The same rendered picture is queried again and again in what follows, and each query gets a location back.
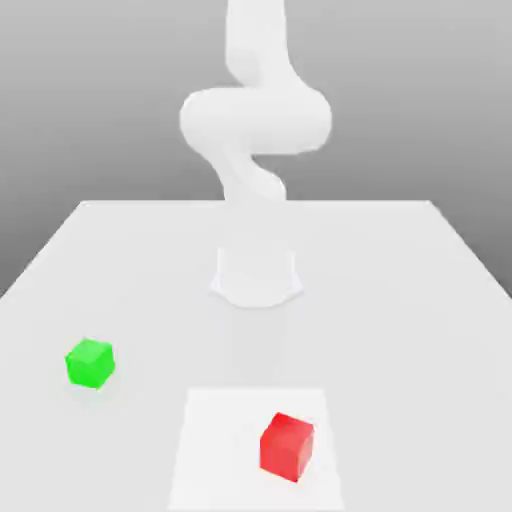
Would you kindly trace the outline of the small green cube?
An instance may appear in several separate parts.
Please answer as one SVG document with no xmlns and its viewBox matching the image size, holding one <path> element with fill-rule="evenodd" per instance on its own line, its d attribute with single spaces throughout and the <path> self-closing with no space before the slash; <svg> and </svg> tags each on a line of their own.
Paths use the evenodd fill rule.
<svg viewBox="0 0 512 512">
<path fill-rule="evenodd" d="M 84 338 L 65 356 L 65 363 L 72 384 L 99 390 L 115 370 L 113 347 Z"/>
</svg>

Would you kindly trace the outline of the small red cube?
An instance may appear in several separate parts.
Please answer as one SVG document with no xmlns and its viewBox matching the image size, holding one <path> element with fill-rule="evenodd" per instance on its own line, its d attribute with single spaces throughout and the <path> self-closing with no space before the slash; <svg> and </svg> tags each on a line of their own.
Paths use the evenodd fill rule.
<svg viewBox="0 0 512 512">
<path fill-rule="evenodd" d="M 260 468 L 297 483 L 312 457 L 314 438 L 313 424 L 277 412 L 260 437 Z"/>
</svg>

